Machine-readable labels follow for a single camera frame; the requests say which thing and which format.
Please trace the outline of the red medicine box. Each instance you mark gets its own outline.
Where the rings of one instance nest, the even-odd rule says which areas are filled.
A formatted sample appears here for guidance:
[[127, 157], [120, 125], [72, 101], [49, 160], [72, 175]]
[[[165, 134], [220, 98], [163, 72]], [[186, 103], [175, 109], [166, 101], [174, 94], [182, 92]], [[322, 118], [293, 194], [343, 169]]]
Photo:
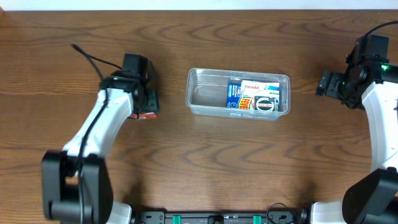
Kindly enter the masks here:
[[155, 112], [149, 112], [149, 113], [133, 113], [128, 117], [128, 119], [135, 119], [135, 120], [140, 120], [140, 119], [156, 119], [157, 118], [157, 113]]

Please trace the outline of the blue Kool Fever box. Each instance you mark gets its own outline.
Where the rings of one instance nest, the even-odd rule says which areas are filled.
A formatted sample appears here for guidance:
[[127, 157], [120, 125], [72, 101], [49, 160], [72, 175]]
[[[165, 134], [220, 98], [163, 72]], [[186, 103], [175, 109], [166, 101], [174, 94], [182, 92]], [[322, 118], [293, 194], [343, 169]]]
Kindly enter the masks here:
[[[241, 94], [241, 83], [230, 83], [228, 85], [226, 107], [240, 110], [255, 110], [254, 97], [255, 96], [244, 96]], [[275, 111], [279, 111], [280, 94], [274, 98], [278, 100], [278, 105]]]

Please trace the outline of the green round tin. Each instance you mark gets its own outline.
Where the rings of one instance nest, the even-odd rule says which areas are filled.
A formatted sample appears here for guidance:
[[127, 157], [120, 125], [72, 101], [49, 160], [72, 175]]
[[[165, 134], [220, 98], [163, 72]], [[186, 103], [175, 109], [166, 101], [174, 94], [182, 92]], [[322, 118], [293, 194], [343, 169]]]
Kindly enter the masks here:
[[275, 111], [278, 100], [269, 96], [255, 96], [254, 109], [258, 111]]

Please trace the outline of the white Panadol box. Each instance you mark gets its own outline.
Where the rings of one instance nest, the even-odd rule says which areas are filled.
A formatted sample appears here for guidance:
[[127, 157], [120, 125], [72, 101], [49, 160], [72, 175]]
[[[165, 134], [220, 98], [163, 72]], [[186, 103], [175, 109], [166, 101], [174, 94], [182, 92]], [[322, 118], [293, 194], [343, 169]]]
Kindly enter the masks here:
[[241, 94], [244, 96], [279, 96], [279, 83], [266, 83], [243, 80], [241, 83]]

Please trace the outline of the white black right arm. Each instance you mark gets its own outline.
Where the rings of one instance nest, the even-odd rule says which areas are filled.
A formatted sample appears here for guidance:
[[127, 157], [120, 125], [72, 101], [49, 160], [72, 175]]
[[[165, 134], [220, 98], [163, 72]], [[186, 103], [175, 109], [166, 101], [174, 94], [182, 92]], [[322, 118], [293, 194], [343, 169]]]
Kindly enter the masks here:
[[365, 110], [371, 139], [369, 174], [343, 199], [315, 202], [310, 223], [397, 224], [397, 66], [387, 59], [389, 39], [366, 34], [357, 39], [344, 73], [324, 71], [316, 95]]

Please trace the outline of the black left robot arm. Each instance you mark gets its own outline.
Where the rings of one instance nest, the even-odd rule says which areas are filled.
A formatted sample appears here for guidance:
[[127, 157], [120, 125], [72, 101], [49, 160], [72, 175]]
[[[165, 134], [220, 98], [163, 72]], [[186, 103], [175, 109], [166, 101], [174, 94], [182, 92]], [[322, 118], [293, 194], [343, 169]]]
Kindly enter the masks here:
[[114, 199], [106, 157], [127, 119], [152, 119], [159, 111], [152, 62], [125, 54], [122, 66], [99, 83], [96, 103], [61, 151], [41, 162], [44, 216], [60, 223], [135, 223], [130, 205]]

